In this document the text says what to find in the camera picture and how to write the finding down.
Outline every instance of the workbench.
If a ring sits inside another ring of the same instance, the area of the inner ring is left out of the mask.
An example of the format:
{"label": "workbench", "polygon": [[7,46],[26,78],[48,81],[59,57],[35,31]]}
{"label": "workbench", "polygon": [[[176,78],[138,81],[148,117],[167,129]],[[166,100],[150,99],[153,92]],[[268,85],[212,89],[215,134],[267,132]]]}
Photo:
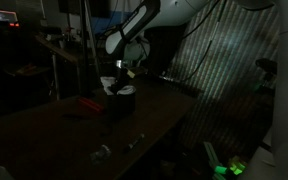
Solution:
{"label": "workbench", "polygon": [[[194,105],[195,99],[160,82],[139,78],[135,111],[114,121],[107,114],[78,105],[71,97],[0,118],[0,166],[16,180],[118,179],[161,139]],[[92,101],[107,107],[102,89]],[[66,118],[75,114],[79,118]],[[141,134],[145,138],[131,151],[125,147]],[[101,164],[90,154],[106,145],[111,156]]]}

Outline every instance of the red light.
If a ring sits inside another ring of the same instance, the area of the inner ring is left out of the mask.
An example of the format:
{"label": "red light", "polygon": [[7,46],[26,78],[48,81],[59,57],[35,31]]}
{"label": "red light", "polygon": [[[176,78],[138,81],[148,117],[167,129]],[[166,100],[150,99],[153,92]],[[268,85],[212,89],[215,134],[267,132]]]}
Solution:
{"label": "red light", "polygon": [[15,27],[20,27],[20,25],[18,23],[16,23],[16,24],[15,23],[10,23],[10,26],[12,26],[12,27],[14,27],[14,26]]}

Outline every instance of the cable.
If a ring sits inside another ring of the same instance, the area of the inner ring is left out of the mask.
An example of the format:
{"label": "cable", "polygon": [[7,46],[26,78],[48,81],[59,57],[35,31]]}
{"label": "cable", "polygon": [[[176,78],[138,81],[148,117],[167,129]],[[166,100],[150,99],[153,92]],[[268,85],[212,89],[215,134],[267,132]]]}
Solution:
{"label": "cable", "polygon": [[106,27],[105,31],[107,31],[108,28],[109,28],[110,25],[111,25],[111,22],[112,22],[112,20],[113,20],[113,17],[114,17],[114,15],[115,15],[115,12],[116,12],[116,9],[117,9],[117,4],[118,4],[118,0],[116,0],[115,7],[114,7],[114,11],[113,11],[112,16],[111,16],[111,18],[110,18],[110,21],[109,21],[108,24],[107,24],[107,27]]}
{"label": "cable", "polygon": [[147,52],[146,52],[146,49],[145,49],[142,41],[140,42],[140,45],[142,46],[142,48],[143,48],[143,50],[144,50],[145,57],[148,58],[148,54],[147,54]]}
{"label": "cable", "polygon": [[113,13],[112,13],[112,15],[111,15],[111,17],[110,17],[110,20],[109,20],[106,28],[104,29],[104,33],[108,30],[108,28],[109,28],[110,25],[111,25],[111,22],[112,22],[112,20],[113,20],[113,17],[114,17],[114,15],[115,15],[115,12],[116,12],[116,9],[117,9],[117,5],[118,5],[118,0],[116,0],[115,7],[114,7],[114,11],[113,11]]}
{"label": "cable", "polygon": [[96,23],[95,23],[95,25],[94,25],[94,32],[95,32],[95,30],[96,30],[96,27],[97,27],[97,25],[98,25],[98,22],[100,21],[100,18],[98,17],[97,19],[96,19]]}
{"label": "cable", "polygon": [[218,17],[217,22],[216,22],[216,26],[215,26],[215,28],[214,28],[214,30],[213,30],[213,33],[212,33],[212,36],[211,36],[211,39],[210,39],[210,41],[209,41],[209,43],[208,43],[208,45],[207,45],[207,48],[206,48],[206,50],[205,50],[205,52],[204,52],[204,55],[203,55],[201,61],[197,64],[195,70],[194,70],[190,75],[188,75],[186,78],[184,78],[184,79],[182,79],[182,80],[177,80],[177,79],[168,78],[168,77],[164,77],[164,76],[159,76],[159,78],[162,78],[162,79],[164,79],[164,80],[171,81],[171,82],[180,83],[180,82],[187,81],[187,80],[191,79],[191,78],[194,76],[194,74],[198,71],[198,69],[201,67],[201,65],[202,65],[203,62],[205,61],[206,56],[207,56],[207,54],[208,54],[208,52],[209,52],[209,50],[210,50],[210,47],[211,47],[212,42],[213,42],[213,39],[214,39],[214,37],[215,37],[215,33],[216,33],[217,29],[218,29],[218,25],[219,25],[219,23],[220,23],[220,21],[221,21],[221,18],[222,18],[222,15],[223,15],[223,12],[224,12],[224,9],[225,9],[226,2],[227,2],[227,0],[225,0],[224,3],[223,3],[223,6],[222,6],[221,11],[220,11],[220,14],[219,14],[219,17]]}
{"label": "cable", "polygon": [[187,33],[185,36],[182,37],[182,39],[187,38],[188,36],[190,36],[193,32],[195,32],[203,23],[204,21],[208,18],[208,16],[213,12],[213,10],[215,9],[216,5],[220,2],[221,0],[217,0],[213,6],[211,7],[211,9],[207,12],[207,14],[205,15],[205,17],[202,19],[202,21],[189,33]]}

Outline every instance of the small container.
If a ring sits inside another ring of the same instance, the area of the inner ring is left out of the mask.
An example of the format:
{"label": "small container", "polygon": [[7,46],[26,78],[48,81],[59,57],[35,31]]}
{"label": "small container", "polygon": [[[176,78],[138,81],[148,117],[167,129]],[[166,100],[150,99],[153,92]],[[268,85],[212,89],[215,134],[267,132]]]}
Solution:
{"label": "small container", "polygon": [[61,49],[64,49],[64,48],[65,48],[65,45],[66,45],[66,42],[65,42],[65,40],[60,40],[60,41],[59,41],[59,44],[60,44],[60,48],[61,48]]}
{"label": "small container", "polygon": [[135,110],[135,92],[107,96],[107,112],[112,121],[119,121]]}

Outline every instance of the green light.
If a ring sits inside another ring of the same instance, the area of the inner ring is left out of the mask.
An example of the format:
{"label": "green light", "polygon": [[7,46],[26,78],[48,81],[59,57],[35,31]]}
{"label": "green light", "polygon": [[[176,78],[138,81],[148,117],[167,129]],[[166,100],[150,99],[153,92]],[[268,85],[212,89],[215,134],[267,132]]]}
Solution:
{"label": "green light", "polygon": [[216,166],[214,171],[215,171],[216,173],[219,173],[219,174],[226,174],[226,170],[227,170],[226,167]]}
{"label": "green light", "polygon": [[231,167],[230,167],[230,170],[232,170],[235,175],[241,174],[244,169],[245,169],[245,166],[239,162],[234,162],[233,164],[231,164]]}

